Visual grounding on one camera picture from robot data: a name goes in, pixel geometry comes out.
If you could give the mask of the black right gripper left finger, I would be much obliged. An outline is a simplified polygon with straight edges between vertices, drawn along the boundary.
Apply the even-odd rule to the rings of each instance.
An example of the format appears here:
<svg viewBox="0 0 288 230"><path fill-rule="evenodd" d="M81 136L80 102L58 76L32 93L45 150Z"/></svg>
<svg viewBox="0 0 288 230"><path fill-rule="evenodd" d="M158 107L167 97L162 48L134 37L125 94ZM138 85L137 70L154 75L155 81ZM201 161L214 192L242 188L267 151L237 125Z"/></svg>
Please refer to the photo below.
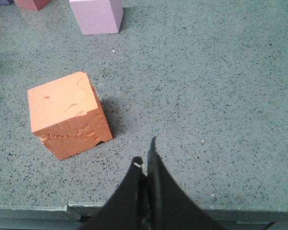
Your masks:
<svg viewBox="0 0 288 230"><path fill-rule="evenodd" d="M139 230L138 189L142 175L141 157L134 157L123 181L109 201L89 219L82 230Z"/></svg>

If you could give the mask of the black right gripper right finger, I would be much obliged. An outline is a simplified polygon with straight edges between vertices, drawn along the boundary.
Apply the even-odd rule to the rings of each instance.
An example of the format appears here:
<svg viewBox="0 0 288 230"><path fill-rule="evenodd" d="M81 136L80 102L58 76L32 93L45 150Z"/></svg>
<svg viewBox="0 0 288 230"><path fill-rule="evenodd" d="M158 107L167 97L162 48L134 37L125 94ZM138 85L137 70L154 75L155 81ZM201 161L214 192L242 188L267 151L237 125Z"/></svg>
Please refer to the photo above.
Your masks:
<svg viewBox="0 0 288 230"><path fill-rule="evenodd" d="M147 155L148 197L153 230L224 230L180 189L156 151L156 138Z"/></svg>

